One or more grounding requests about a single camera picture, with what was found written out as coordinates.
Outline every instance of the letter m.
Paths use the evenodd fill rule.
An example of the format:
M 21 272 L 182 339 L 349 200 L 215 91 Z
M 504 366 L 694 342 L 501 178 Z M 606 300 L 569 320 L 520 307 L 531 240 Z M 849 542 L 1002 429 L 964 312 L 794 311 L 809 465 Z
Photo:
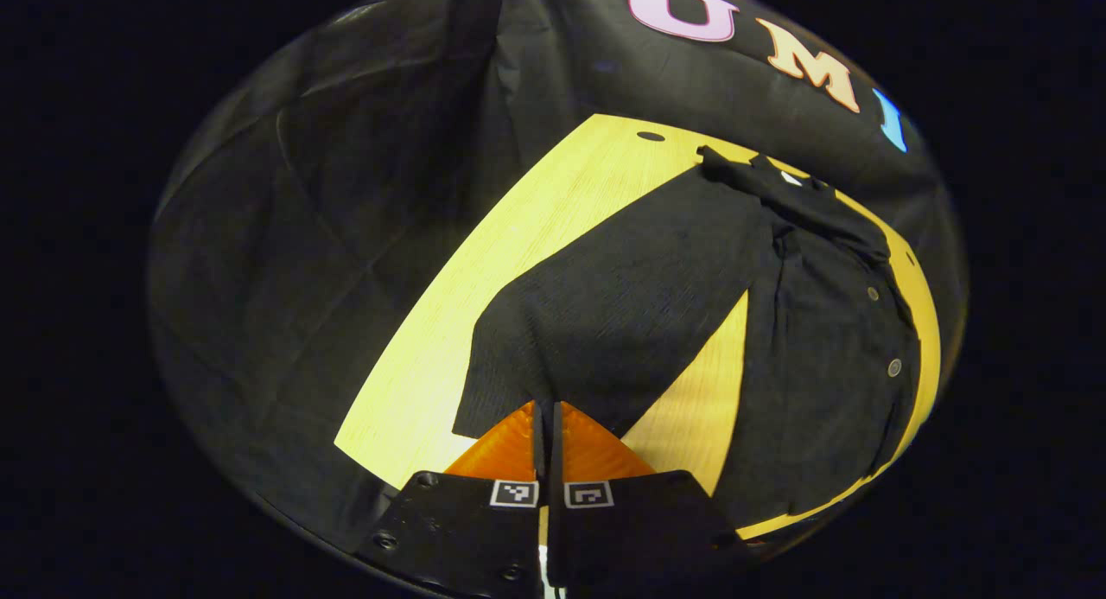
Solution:
M 860 112 L 860 106 L 856 104 L 856 96 L 853 95 L 853 83 L 848 80 L 848 67 L 845 67 L 845 64 L 825 52 L 818 52 L 818 55 L 814 56 L 786 29 L 760 18 L 758 18 L 758 22 L 768 29 L 772 35 L 772 42 L 775 44 L 775 54 L 768 57 L 768 62 L 773 67 L 796 78 L 802 78 L 803 71 L 806 71 L 806 78 L 810 78 L 811 84 L 816 87 L 822 86 L 828 78 L 826 93 L 849 111 Z

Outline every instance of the black fabric backdrop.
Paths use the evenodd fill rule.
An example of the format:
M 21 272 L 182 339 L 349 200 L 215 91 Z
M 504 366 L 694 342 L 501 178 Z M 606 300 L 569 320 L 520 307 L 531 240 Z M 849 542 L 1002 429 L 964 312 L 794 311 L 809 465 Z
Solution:
M 30 402 L 12 404 L 4 595 L 400 596 L 220 475 L 166 396 L 145 308 L 149 220 L 197 123 L 349 1 L 11 0 L 10 286 Z M 750 592 L 1102 595 L 1077 465 L 1094 450 L 1099 316 L 1079 306 L 1093 249 L 1073 245 L 1094 242 L 1099 200 L 1082 159 L 1100 112 L 1095 0 L 762 1 L 873 72 L 929 139 L 975 298 L 918 441 Z
M 909 111 L 904 154 L 881 134 L 877 85 L 858 65 L 778 12 L 733 1 L 734 38 L 702 43 L 640 25 L 626 0 L 363 0 L 265 60 L 189 140 L 152 228 L 157 355 L 213 462 L 325 542 L 359 545 L 394 493 L 333 445 L 361 382 L 479 220 L 596 112 L 752 147 L 884 217 L 926 269 L 947 379 L 968 275 Z M 766 64 L 774 46 L 754 18 L 847 63 L 860 114 Z M 773 492 L 771 462 L 755 465 L 728 466 Z M 749 488 L 738 480 L 724 484 Z M 751 522 L 830 493 L 794 490 L 720 500 Z

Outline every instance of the black cloth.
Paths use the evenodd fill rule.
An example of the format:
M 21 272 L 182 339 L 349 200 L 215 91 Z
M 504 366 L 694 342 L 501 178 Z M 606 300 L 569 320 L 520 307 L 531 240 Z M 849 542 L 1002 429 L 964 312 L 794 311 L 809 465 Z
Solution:
M 855 113 L 781 74 L 758 18 L 848 60 L 758 0 L 728 1 L 732 39 L 700 42 L 643 25 L 627 0 L 362 0 L 227 94 L 174 165 L 148 270 L 167 387 L 227 479 L 341 550 L 361 545 L 403 485 L 334 445 L 352 402 L 455 250 L 597 113 L 754 147 L 884 217 L 926 269 L 947 381 L 966 250 L 909 104 L 904 153 L 879 133 L 873 90 L 893 92 L 848 63 Z M 774 288 L 758 281 L 750 316 L 770 320 Z
M 821 505 L 889 460 L 914 404 L 918 340 L 877 225 L 763 157 L 700 153 L 702 165 L 494 296 L 453 432 L 479 438 L 530 399 L 560 399 L 623 437 L 749 292 L 739 418 L 716 492 L 742 525 Z

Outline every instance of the screw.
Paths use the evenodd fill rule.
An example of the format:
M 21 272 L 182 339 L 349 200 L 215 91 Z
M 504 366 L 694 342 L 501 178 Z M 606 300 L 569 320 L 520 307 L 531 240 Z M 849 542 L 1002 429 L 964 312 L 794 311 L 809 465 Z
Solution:
M 499 572 L 499 577 L 507 581 L 518 581 L 522 578 L 522 569 L 518 565 L 511 565 Z
M 385 550 L 395 549 L 399 545 L 399 542 L 396 540 L 396 537 L 392 536 L 388 533 L 376 533 L 376 536 L 373 537 L 373 543 L 376 544 L 376 547 L 379 547 L 380 549 Z

